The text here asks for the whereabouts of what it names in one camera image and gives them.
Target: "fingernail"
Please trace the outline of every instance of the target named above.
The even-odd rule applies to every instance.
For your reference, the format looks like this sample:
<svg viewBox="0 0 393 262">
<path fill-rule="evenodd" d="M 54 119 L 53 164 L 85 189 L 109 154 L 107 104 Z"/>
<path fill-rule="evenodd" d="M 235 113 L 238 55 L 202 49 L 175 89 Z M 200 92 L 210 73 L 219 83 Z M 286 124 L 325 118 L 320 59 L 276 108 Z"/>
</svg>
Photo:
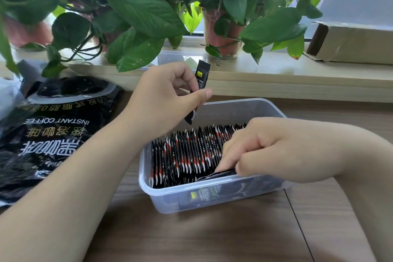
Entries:
<svg viewBox="0 0 393 262">
<path fill-rule="evenodd" d="M 212 95 L 213 95 L 213 90 L 211 90 L 211 89 L 206 90 L 206 97 L 207 97 L 208 99 L 211 98 Z"/>
</svg>

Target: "instant coffee packet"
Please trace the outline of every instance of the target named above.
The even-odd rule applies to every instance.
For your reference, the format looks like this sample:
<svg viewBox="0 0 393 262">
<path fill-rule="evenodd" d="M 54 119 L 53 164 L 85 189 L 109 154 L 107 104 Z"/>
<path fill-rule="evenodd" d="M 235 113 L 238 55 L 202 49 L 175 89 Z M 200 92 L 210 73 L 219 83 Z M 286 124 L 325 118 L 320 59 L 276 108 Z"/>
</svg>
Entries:
<svg viewBox="0 0 393 262">
<path fill-rule="evenodd" d="M 208 81 L 208 75 L 210 71 L 210 64 L 207 62 L 204 62 L 202 60 L 199 60 L 198 62 L 198 67 L 195 72 L 195 77 L 198 80 L 198 86 L 199 89 L 204 89 L 206 86 L 206 82 Z M 188 124 L 193 123 L 193 119 L 195 117 L 195 113 L 198 107 L 196 107 L 193 111 L 191 111 L 185 118 L 184 120 L 187 121 Z"/>
</svg>

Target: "cardboard box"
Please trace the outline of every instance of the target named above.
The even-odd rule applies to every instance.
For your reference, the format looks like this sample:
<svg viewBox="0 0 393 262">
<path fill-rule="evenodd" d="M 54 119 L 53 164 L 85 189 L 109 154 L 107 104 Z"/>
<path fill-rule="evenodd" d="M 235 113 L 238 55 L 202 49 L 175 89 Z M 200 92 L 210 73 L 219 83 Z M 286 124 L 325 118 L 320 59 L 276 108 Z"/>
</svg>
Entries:
<svg viewBox="0 0 393 262">
<path fill-rule="evenodd" d="M 317 21 L 305 54 L 320 61 L 393 64 L 393 28 Z"/>
</svg>

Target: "hand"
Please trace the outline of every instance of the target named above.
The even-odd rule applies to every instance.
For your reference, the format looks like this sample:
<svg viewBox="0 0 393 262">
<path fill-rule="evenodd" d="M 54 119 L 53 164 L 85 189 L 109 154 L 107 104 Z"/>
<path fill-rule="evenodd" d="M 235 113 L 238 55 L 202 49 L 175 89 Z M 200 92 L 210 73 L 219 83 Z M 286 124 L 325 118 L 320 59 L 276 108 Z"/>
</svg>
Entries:
<svg viewBox="0 0 393 262">
<path fill-rule="evenodd" d="M 154 66 L 143 74 L 119 117 L 131 121 L 130 131 L 148 143 L 172 130 L 212 94 L 211 89 L 199 90 L 197 78 L 184 62 Z"/>
<path fill-rule="evenodd" d="M 381 139 L 346 124 L 254 118 L 224 144 L 216 172 L 236 166 L 241 176 L 269 174 L 292 182 L 315 182 L 371 159 L 370 152 Z"/>
</svg>

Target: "black packaging bag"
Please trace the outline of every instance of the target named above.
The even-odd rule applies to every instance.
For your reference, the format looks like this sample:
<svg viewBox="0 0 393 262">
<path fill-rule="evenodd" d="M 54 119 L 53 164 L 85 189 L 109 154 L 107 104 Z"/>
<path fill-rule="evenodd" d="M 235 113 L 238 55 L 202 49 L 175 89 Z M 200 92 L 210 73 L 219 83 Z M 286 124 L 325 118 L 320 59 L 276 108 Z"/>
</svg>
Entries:
<svg viewBox="0 0 393 262">
<path fill-rule="evenodd" d="M 105 126 L 120 91 L 93 77 L 49 79 L 11 111 L 0 122 L 0 206 L 22 198 Z"/>
</svg>

